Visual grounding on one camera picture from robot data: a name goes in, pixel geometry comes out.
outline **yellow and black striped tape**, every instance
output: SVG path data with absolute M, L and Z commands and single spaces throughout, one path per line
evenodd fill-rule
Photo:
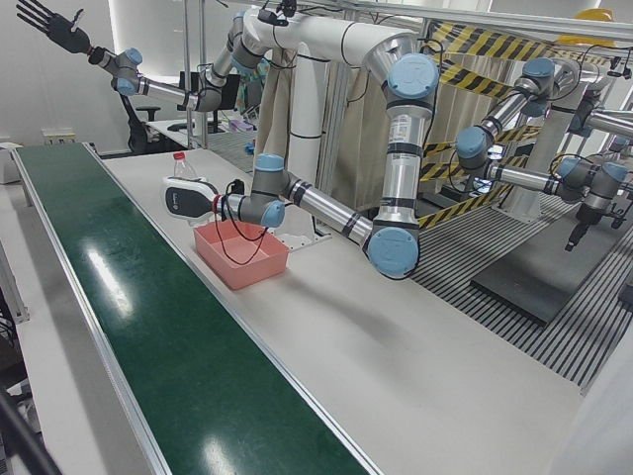
M 474 211 L 478 208 L 488 206 L 505 192 L 509 191 L 510 188 L 510 185 L 498 186 L 493 188 L 491 192 L 487 193 L 486 195 L 471 198 L 470 200 L 463 201 L 462 203 L 458 203 L 457 205 L 451 206 L 450 208 L 438 211 L 433 215 L 424 216 L 418 220 L 419 227 L 421 230 L 428 230 L 430 228 L 433 228 L 434 226 L 439 225 L 440 223 L 444 223 L 446 221 L 452 220 L 453 218 L 457 218 L 458 216 L 468 213 L 469 211 Z
M 499 57 L 516 61 L 527 61 L 541 56 L 581 59 L 584 55 L 582 51 L 569 51 L 549 42 L 537 42 L 506 33 L 447 22 L 432 22 L 430 33 L 433 40 L 444 45 L 447 53 Z M 590 54 L 585 56 L 585 62 L 608 63 L 606 59 Z
M 523 166 L 527 161 L 525 155 L 512 156 L 510 158 L 504 158 L 501 163 L 511 166 Z M 427 163 L 420 169 L 419 181 L 431 181 L 431 180 L 447 180 L 449 176 L 451 178 L 458 178 L 467 173 L 457 162 L 453 163 Z
M 458 89 L 498 99 L 505 97 L 512 89 L 507 84 L 466 69 L 459 64 L 455 64 L 450 59 L 442 61 L 440 82 Z
M 522 142 L 534 139 L 541 132 L 541 128 L 537 126 L 521 126 L 509 131 L 501 132 L 495 143 L 506 144 L 511 142 Z M 454 142 L 430 143 L 424 147 L 424 156 L 429 158 L 437 153 L 450 150 L 455 146 Z
M 453 146 L 455 146 L 453 142 L 430 143 L 424 147 L 424 156 L 429 158 L 444 150 L 450 150 Z
M 529 141 L 530 139 L 534 139 L 538 136 L 539 132 L 541 132 L 541 128 L 538 126 L 516 127 L 514 129 L 510 129 L 509 131 L 501 132 L 497 136 L 495 143 Z

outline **metal frame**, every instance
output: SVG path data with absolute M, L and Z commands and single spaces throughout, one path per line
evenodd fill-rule
M 0 242 L 0 290 L 2 290 L 2 295 L 4 295 L 4 300 L 7 303 L 7 307 L 9 307 L 9 311 L 11 311 L 11 316 L 16 325 L 31 319 L 20 296 L 16 278 L 11 271 L 9 259 L 2 247 L 2 242 Z
M 87 143 L 83 144 L 88 152 L 92 155 L 97 163 L 104 169 L 108 176 L 121 188 L 124 194 L 130 199 L 130 201 L 138 208 L 141 214 L 149 221 L 149 223 L 156 229 L 160 236 L 167 242 L 167 244 L 173 249 L 173 251 L 185 262 L 185 264 L 196 274 L 196 276 L 205 284 L 209 291 L 218 299 L 220 304 L 225 307 L 226 311 L 235 319 L 235 321 L 241 326 L 244 332 L 250 337 L 250 339 L 259 347 L 264 355 L 273 363 L 275 368 L 282 374 L 282 376 L 288 381 L 288 383 L 297 391 L 301 398 L 310 406 L 315 414 L 322 420 L 326 427 L 328 427 L 332 433 L 338 438 L 343 446 L 349 450 L 350 454 L 358 461 L 360 465 L 367 470 L 371 475 L 383 475 L 383 472 L 378 466 L 369 458 L 369 456 L 360 448 L 360 446 L 349 436 L 349 434 L 343 429 L 343 427 L 327 412 L 327 410 L 318 402 L 318 400 L 308 391 L 308 389 L 294 376 L 294 374 L 282 363 L 282 361 L 275 355 L 268 345 L 257 335 L 257 333 L 246 323 L 246 321 L 237 313 L 237 311 L 229 304 L 228 300 L 222 295 L 222 293 L 205 277 L 202 271 L 175 245 L 175 243 L 169 238 L 169 236 L 160 228 L 160 226 L 152 219 L 152 217 L 142 208 L 142 206 L 135 200 L 132 194 L 126 189 L 126 187 L 117 179 L 116 176 L 104 165 L 101 158 L 96 154 L 95 150 Z M 155 475 L 172 475 L 171 469 L 167 465 L 160 447 L 151 432 L 151 428 L 145 419 L 140 406 L 134 396 L 134 392 L 126 380 L 123 370 L 117 361 L 113 348 L 110 346 L 108 338 L 106 337 L 99 321 L 90 305 L 88 297 L 85 295 L 79 279 L 75 274 L 72 265 L 66 255 L 63 246 L 57 236 L 52 223 L 50 222 L 48 215 L 45 212 L 45 208 L 38 196 L 37 190 L 29 177 L 22 160 L 17 152 L 16 164 L 22 176 L 24 186 L 26 190 L 33 198 L 33 203 L 40 215 L 44 224 L 46 233 L 52 243 L 55 254 L 59 259 L 59 262 L 64 270 L 64 273 L 68 279 L 68 282 L 72 288 L 73 294 L 77 299 L 77 303 L 81 307 L 81 311 L 84 315 L 88 331 L 90 332 L 99 356 L 101 357 L 106 372 L 110 377 L 117 396 L 123 406 L 124 412 L 130 422 L 132 430 L 141 447 L 145 459 L 149 463 L 149 468 Z

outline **floor grating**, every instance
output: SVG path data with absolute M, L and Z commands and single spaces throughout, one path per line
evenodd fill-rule
M 541 208 L 542 219 L 531 224 L 484 208 L 421 233 L 421 264 L 412 279 L 584 388 L 631 323 L 632 313 L 622 307 L 617 294 L 633 266 L 633 230 L 546 328 L 469 285 L 477 273 L 561 217 L 570 206 L 556 197 L 542 196 Z

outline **white table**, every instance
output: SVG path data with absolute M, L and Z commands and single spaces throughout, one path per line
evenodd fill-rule
M 207 150 L 188 159 L 221 189 L 249 182 Z M 578 409 L 577 386 L 414 282 L 385 279 L 339 236 L 231 292 L 196 254 L 191 228 L 162 208 L 171 155 L 106 163 L 386 474 L 542 473 Z
M 224 187 L 249 177 L 206 150 L 196 169 Z M 541 474 L 581 396 L 411 281 L 380 276 L 334 236 L 293 252 L 281 276 L 231 292 L 169 218 L 170 153 L 107 160 L 111 172 L 385 474 Z M 19 187 L 0 187 L 0 239 L 31 321 L 18 326 L 45 442 L 64 474 L 147 473 L 132 431 Z

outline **blue joint cap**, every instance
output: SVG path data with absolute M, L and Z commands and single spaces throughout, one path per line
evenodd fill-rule
M 479 127 L 469 127 L 457 135 L 455 149 L 460 158 L 475 158 L 487 149 L 488 138 Z
M 417 241 L 402 228 L 382 228 L 369 240 L 369 261 L 384 275 L 393 278 L 405 276 L 417 265 Z
M 527 117 L 541 117 L 547 112 L 547 101 L 530 101 L 521 112 Z
M 255 160 L 257 171 L 281 171 L 284 169 L 284 159 L 273 153 L 260 153 Z
M 140 51 L 135 47 L 126 49 L 126 56 L 135 66 L 142 63 L 142 54 L 140 54 Z
M 246 67 L 233 56 L 230 57 L 230 63 L 235 66 L 235 69 L 241 74 L 250 74 L 252 72 L 252 67 Z
M 410 52 L 394 63 L 387 83 L 391 91 L 405 99 L 420 99 L 437 87 L 439 72 L 427 54 Z
M 613 163 L 612 161 L 608 161 L 602 166 L 602 169 L 613 178 L 615 181 L 623 182 L 626 178 L 626 173 L 629 171 L 626 166 L 619 165 L 617 163 Z
M 275 200 L 266 207 L 260 225 L 264 228 L 279 228 L 285 216 L 286 207 L 281 201 Z
M 554 74 L 554 62 L 547 57 L 530 59 L 523 64 L 523 74 L 532 77 L 549 77 Z
M 117 79 L 117 92 L 124 96 L 134 96 L 137 91 L 136 87 L 127 79 L 120 77 Z
M 558 165 L 558 168 L 556 169 L 556 174 L 561 178 L 565 178 L 572 171 L 574 171 L 574 168 L 576 168 L 580 162 L 581 160 L 579 158 L 566 156 L 565 158 L 563 158 L 563 161 L 561 161 L 561 164 Z

